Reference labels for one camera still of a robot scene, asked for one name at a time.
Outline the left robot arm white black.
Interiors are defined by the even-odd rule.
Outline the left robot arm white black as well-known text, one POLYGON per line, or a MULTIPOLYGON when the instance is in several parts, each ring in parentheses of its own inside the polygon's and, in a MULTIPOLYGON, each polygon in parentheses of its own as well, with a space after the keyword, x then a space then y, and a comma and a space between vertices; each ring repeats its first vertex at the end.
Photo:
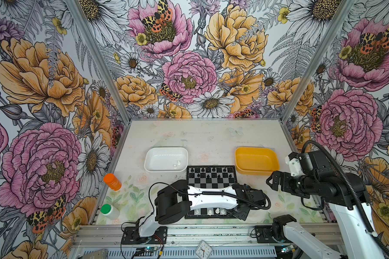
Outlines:
POLYGON ((152 212, 139 220, 136 231, 139 238, 152 237, 161 226, 173 224, 197 209, 224 209, 236 219, 245 221, 251 210, 268 210, 270 198, 249 185, 234 183, 224 188, 198 188, 186 180, 178 180, 157 193, 151 203, 152 212))

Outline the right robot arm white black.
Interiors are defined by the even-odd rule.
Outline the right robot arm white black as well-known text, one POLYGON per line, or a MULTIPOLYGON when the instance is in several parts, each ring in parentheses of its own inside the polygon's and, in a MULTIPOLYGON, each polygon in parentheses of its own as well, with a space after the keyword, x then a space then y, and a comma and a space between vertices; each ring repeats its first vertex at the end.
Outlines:
POLYGON ((312 259, 383 259, 385 245, 373 227, 370 197, 361 178, 344 173, 328 151, 291 153, 286 157, 289 172, 274 171, 267 185, 302 200, 320 197, 322 210, 329 204, 339 226, 345 253, 332 250, 290 215, 273 220, 276 241, 290 241, 312 259))

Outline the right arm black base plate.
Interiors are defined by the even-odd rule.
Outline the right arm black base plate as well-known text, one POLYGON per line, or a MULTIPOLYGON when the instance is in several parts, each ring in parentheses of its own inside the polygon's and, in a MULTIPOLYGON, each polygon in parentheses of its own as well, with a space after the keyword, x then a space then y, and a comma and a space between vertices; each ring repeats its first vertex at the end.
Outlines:
POLYGON ((273 237, 272 226, 255 226, 255 238, 257 243, 277 243, 278 241, 273 237))

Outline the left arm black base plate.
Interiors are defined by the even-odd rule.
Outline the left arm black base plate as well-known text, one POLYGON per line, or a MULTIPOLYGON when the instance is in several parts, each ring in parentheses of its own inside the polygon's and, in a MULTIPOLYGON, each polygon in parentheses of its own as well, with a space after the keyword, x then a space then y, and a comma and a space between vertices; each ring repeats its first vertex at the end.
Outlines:
POLYGON ((125 227, 122 245, 164 245, 167 241, 167 227, 159 227, 150 237, 140 237, 134 227, 125 227))

